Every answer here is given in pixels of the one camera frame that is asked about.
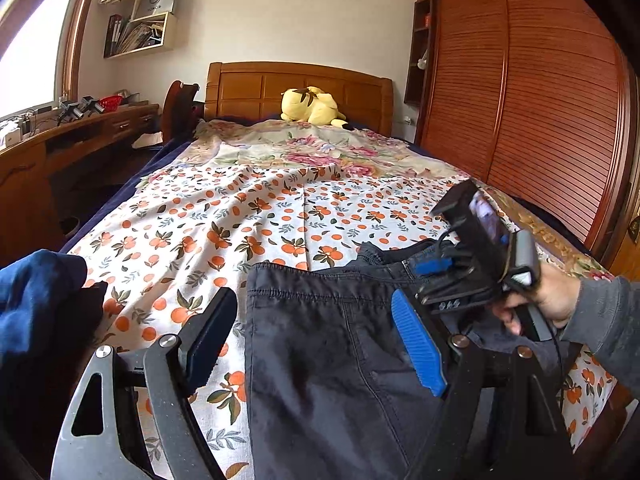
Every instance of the floral bedsheet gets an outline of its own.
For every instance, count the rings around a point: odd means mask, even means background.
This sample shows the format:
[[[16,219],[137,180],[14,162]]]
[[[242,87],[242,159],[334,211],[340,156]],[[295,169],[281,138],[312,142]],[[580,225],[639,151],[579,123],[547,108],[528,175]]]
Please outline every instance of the floral bedsheet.
[[[209,382],[190,402],[226,477],[250,479],[244,389],[250,266],[271,261],[316,270],[354,259],[363,242],[393,249],[438,237],[445,226],[429,212],[468,176],[370,131],[210,121],[198,125],[196,137],[71,252],[87,262],[86,286],[109,283],[96,343],[119,351],[178,332],[221,286],[236,291],[238,320]],[[564,418],[576,446],[615,380],[584,349],[567,381]],[[171,478],[144,389],[138,411],[154,470]]]

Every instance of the red basket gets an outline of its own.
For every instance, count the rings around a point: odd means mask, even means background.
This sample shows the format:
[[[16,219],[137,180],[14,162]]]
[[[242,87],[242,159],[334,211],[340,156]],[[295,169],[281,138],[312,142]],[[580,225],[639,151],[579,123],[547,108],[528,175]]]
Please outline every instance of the red basket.
[[[105,112],[116,111],[121,102],[121,95],[110,95],[109,97],[103,97],[102,99],[100,99],[100,105],[104,107]]]

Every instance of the finger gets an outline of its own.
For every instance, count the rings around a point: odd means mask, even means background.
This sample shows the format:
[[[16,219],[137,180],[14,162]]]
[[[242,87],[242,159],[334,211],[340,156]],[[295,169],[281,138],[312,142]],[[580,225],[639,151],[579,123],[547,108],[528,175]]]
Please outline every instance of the finger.
[[[513,333],[513,335],[520,335],[520,333],[522,332],[522,325],[520,324],[518,318],[515,316],[513,316],[510,322],[507,322],[504,325],[505,327],[507,327],[507,330]]]
[[[503,304],[495,304],[491,307],[491,311],[505,325],[513,319],[513,311],[506,309]]]
[[[529,300],[527,300],[527,298],[525,298],[524,296],[521,296],[517,292],[510,293],[507,296],[506,300],[504,300],[505,308],[515,308],[517,306],[520,306],[521,304],[527,304],[527,303],[529,303]]]

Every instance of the wooden wardrobe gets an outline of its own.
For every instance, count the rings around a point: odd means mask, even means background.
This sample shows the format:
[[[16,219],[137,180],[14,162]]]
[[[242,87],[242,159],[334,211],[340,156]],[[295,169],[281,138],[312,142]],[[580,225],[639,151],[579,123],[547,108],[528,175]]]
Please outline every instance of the wooden wardrobe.
[[[602,259],[631,198],[636,79],[584,0],[431,0],[417,142]]]

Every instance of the yellow plush toy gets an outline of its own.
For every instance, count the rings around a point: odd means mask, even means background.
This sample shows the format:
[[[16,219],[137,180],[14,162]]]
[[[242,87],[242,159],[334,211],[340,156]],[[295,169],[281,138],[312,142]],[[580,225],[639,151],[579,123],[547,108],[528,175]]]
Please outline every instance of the yellow plush toy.
[[[284,121],[306,121],[316,126],[344,126],[346,117],[338,111],[331,94],[315,86],[290,88],[282,94],[282,119]]]

